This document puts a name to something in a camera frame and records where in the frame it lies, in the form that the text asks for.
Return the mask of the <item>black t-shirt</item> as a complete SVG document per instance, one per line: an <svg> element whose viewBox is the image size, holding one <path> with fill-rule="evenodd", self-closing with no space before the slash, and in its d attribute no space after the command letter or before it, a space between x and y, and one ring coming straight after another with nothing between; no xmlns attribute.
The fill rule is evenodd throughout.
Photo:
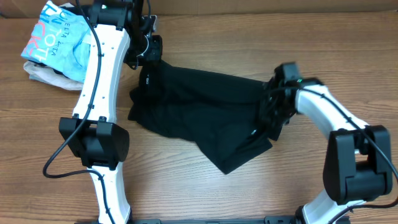
<svg viewBox="0 0 398 224"><path fill-rule="evenodd" d="M224 174L272 147L281 128L259 120L267 84L222 73L145 65L129 95L128 119L165 136L194 142Z"/></svg>

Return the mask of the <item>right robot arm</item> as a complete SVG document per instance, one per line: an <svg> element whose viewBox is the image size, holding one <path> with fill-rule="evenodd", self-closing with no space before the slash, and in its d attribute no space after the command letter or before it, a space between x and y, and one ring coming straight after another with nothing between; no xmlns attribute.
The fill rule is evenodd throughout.
<svg viewBox="0 0 398 224"><path fill-rule="evenodd" d="M328 141L324 189L294 215L268 216L265 223L342 224L357 208L385 209L373 200L391 192L397 169L391 162L391 137L350 113L317 78L304 78L296 63L282 63L264 88L258 122L268 133L295 114L308 117Z"/></svg>

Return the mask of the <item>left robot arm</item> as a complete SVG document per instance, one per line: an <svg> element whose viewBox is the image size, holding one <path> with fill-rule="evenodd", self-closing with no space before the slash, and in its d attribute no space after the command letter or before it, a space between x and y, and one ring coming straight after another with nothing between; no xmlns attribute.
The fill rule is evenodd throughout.
<svg viewBox="0 0 398 224"><path fill-rule="evenodd" d="M85 82L72 116L61 118L59 131L81 160L95 186L97 223L132 223L124 189L123 162L129 133L117 124L116 100L122 65L135 70L162 58L157 16L144 13L149 1L95 1L88 10L91 31Z"/></svg>

